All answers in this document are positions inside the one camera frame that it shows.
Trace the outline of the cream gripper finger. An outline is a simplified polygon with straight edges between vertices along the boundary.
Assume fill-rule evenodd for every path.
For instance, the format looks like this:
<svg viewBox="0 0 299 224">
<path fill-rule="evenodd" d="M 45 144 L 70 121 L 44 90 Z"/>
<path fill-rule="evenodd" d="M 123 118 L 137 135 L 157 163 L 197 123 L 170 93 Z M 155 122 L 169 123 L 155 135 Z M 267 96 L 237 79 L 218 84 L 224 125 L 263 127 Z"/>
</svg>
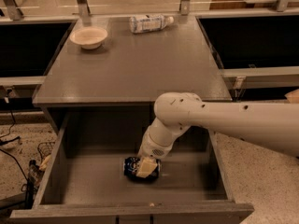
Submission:
<svg viewBox="0 0 299 224">
<path fill-rule="evenodd" d="M 139 167 L 136 172 L 137 177 L 148 177 L 157 167 L 155 159 L 144 157 L 140 160 Z"/>
</svg>

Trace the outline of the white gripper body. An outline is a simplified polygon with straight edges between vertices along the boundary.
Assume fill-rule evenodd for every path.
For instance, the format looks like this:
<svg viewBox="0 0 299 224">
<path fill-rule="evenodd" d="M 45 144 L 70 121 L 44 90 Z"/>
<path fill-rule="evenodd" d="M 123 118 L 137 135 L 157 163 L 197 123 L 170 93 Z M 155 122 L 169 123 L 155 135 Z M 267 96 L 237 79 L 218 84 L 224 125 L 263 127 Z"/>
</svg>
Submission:
<svg viewBox="0 0 299 224">
<path fill-rule="evenodd" d="M 172 139 L 163 135 L 155 140 L 154 136 L 150 134 L 150 128 L 148 128 L 143 135 L 137 156 L 163 159 L 172 149 L 173 143 Z"/>
</svg>

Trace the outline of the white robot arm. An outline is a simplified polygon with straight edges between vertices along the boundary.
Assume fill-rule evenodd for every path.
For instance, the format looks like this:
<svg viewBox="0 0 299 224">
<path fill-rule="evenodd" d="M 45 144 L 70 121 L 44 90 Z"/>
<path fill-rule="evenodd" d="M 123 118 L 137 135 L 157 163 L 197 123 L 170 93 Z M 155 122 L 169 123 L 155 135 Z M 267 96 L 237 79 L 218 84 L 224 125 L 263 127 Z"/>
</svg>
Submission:
<svg viewBox="0 0 299 224">
<path fill-rule="evenodd" d="M 138 151 L 138 177 L 148 177 L 192 126 L 299 156 L 299 104 L 204 102 L 194 93 L 168 92 L 156 99 L 154 114 Z"/>
</svg>

